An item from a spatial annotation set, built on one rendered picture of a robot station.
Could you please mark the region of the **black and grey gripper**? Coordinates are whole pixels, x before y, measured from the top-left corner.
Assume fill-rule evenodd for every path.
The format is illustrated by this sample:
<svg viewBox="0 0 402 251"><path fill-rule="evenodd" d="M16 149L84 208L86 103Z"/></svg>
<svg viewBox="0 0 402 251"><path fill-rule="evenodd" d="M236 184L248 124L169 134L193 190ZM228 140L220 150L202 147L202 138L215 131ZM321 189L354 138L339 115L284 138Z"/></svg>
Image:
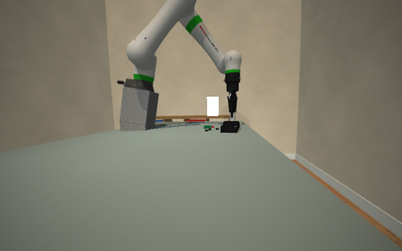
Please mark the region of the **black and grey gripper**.
<svg viewBox="0 0 402 251"><path fill-rule="evenodd" d="M239 83L238 82L230 82L227 83L227 92L229 92L228 105L229 105L229 113L230 113L230 121L235 121L235 113L237 112L237 95L236 92L239 91ZM234 105L235 102L235 105Z"/></svg>

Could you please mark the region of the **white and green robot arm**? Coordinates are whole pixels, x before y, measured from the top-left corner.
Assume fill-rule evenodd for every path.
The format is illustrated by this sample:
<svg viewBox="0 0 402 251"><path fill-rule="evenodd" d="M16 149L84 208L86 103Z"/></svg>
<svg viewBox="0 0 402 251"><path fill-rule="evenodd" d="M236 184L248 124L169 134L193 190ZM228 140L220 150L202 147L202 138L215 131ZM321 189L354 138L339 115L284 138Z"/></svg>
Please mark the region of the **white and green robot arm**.
<svg viewBox="0 0 402 251"><path fill-rule="evenodd" d="M154 19L127 46L128 59L134 64L134 79L117 81L118 84L154 92L153 81L157 64L157 60L154 63L154 58L157 58L154 54L178 21L207 52L219 72L225 74L223 81L240 83L242 56L236 50L226 54L222 51L194 9L195 4L196 0L165 2Z"/></svg>

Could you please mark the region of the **black rack of three bins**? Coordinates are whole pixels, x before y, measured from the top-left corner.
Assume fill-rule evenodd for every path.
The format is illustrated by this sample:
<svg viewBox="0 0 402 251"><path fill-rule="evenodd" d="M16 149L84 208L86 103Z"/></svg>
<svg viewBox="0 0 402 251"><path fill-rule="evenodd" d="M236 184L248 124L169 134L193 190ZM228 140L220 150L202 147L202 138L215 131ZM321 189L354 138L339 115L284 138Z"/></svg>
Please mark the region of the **black rack of three bins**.
<svg viewBox="0 0 402 251"><path fill-rule="evenodd" d="M220 133L237 133L240 127L239 121L225 121L220 126Z"/></svg>

